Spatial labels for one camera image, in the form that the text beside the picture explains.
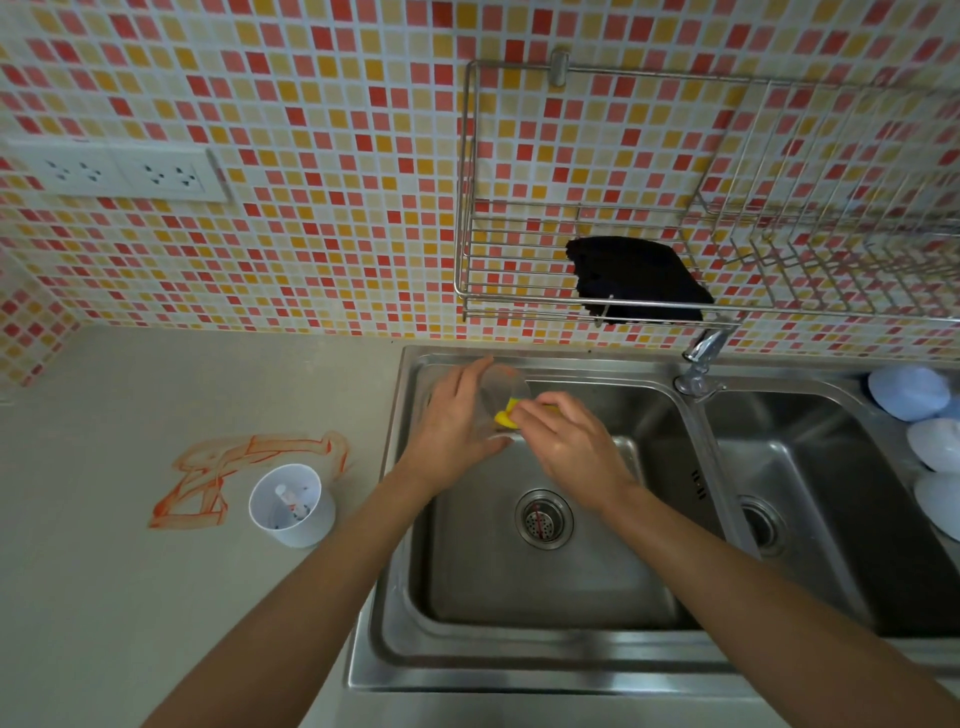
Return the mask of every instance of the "double sink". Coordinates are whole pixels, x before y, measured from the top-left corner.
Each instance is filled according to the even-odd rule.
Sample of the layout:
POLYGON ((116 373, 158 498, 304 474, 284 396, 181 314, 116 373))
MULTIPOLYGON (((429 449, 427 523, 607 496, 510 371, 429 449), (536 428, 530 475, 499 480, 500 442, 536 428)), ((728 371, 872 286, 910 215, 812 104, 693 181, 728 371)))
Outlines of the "double sink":
MULTIPOLYGON (((436 380, 486 351, 404 351, 384 462, 436 380)), ((496 352, 534 394, 603 422, 637 487, 864 624, 960 675, 960 545, 927 522, 903 425, 846 367, 719 365, 723 391, 672 385, 679 362, 496 352)), ((541 470, 523 439, 436 497, 364 606, 348 685, 388 691, 750 694, 660 578, 541 470)))

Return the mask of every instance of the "wire rack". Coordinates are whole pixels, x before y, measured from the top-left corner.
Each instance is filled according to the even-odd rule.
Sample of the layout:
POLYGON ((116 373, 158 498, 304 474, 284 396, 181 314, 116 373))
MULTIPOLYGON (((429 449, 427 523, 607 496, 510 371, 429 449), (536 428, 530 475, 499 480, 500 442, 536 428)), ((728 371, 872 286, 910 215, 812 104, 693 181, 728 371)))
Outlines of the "wire rack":
POLYGON ((555 53, 549 65, 470 63, 460 124, 465 319, 690 308, 577 297, 565 243, 617 234, 671 245, 715 299, 697 306, 702 324, 631 323, 960 322, 956 91, 575 66, 555 53))

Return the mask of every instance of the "faucet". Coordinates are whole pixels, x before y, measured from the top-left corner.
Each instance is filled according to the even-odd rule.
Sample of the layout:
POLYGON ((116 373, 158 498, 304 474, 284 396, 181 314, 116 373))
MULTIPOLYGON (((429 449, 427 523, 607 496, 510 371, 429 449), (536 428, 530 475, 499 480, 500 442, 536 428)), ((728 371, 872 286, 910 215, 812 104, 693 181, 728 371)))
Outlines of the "faucet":
POLYGON ((708 383, 707 372, 732 332, 732 328, 705 328, 687 347, 684 359, 690 362, 690 368, 673 380, 673 386, 678 392, 695 397, 696 401, 704 401, 727 388, 724 384, 708 383))

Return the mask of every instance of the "countertop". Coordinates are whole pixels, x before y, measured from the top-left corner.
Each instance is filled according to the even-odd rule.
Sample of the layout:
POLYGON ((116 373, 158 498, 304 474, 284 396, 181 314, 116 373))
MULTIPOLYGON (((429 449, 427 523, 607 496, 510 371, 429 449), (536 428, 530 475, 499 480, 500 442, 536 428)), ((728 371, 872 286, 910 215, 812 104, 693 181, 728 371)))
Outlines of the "countertop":
MULTIPOLYGON (((305 555, 258 531, 256 480, 226 479, 220 525, 150 529, 190 447, 257 434, 350 442, 338 519, 379 475, 404 342, 85 328, 0 407, 0 715, 131 726, 305 555)), ((345 653, 303 726, 783 726, 758 697, 362 693, 345 653)))

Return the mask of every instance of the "wall socket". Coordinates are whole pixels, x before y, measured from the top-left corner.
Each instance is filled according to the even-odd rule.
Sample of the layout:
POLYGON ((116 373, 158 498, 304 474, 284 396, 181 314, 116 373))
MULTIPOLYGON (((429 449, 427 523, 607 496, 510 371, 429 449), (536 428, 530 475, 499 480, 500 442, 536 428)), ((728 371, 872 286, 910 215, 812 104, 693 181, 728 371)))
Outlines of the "wall socket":
POLYGON ((199 144, 140 144, 73 139, 8 139, 49 192, 74 197, 145 197, 226 202, 209 150, 199 144))

